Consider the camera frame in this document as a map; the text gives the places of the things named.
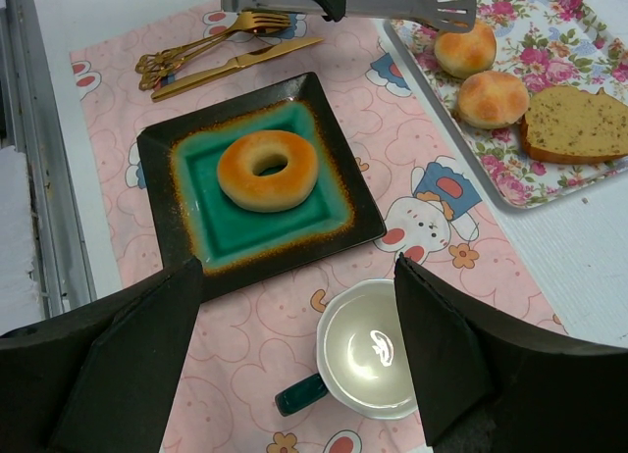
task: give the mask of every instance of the pink placemat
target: pink placemat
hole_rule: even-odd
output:
[[[235,19],[217,10],[218,2],[198,7],[72,53],[124,285],[162,265],[135,145],[142,129],[308,71],[321,79],[389,233],[204,304],[164,447],[169,453],[405,453],[424,443],[418,414],[400,422],[371,421],[331,396],[288,418],[277,412],[275,394],[316,370],[316,324],[331,298],[362,279],[393,277],[395,257],[403,251],[487,304],[533,325],[563,328],[380,48],[370,21],[331,24],[293,16],[294,28],[284,38],[233,38],[189,70],[306,33],[325,41],[153,104],[137,89],[133,68],[139,56]]]

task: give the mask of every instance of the round bread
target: round bread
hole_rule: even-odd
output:
[[[450,76],[468,78],[491,68],[497,54],[497,40],[490,26],[476,20],[468,33],[440,33],[434,54]]]
[[[275,174],[261,174],[284,166]],[[218,182],[239,207],[274,213],[300,205],[318,178],[314,146],[298,134],[264,130],[241,137],[218,162]]]
[[[512,74],[486,71],[471,75],[458,92],[458,114],[471,126],[495,129],[513,125],[528,111],[525,84]]]

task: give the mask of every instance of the green plate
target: green plate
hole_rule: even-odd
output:
[[[280,213],[239,208],[216,177],[227,147],[262,129],[299,134],[319,155],[310,196]],[[205,300],[385,233],[312,73],[150,126],[137,145],[164,266],[195,255],[206,275]]]

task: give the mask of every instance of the bagel hole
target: bagel hole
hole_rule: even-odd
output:
[[[281,172],[288,165],[288,157],[281,154],[273,154],[260,159],[253,167],[256,176],[271,176]]]

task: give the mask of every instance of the mug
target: mug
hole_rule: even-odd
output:
[[[289,416],[331,393],[369,419],[398,420],[417,409],[391,279],[367,279],[325,308],[316,330],[316,375],[275,397]]]

